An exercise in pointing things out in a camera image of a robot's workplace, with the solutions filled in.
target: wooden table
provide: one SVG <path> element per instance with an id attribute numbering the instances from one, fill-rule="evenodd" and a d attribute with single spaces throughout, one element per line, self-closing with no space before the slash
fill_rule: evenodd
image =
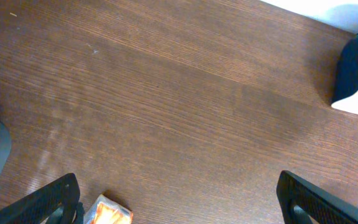
<path id="1" fill-rule="evenodd" d="M 358 207 L 351 37 L 251 0 L 0 0 L 0 209 L 74 172 L 134 223 L 282 223 L 281 170 Z"/>

